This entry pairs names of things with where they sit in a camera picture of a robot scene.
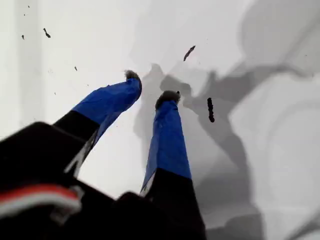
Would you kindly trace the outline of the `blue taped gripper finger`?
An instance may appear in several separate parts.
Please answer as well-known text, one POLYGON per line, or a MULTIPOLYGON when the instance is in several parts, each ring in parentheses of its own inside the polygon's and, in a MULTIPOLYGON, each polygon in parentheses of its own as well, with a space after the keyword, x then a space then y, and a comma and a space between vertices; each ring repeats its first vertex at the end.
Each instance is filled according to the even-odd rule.
POLYGON ((204 240, 206 230, 196 199, 178 102, 166 90, 155 103, 153 134, 141 194, 161 213, 168 240, 204 240))
POLYGON ((125 81, 92 91, 53 125, 94 147, 121 113, 141 96, 142 82, 132 70, 125 72, 125 81))

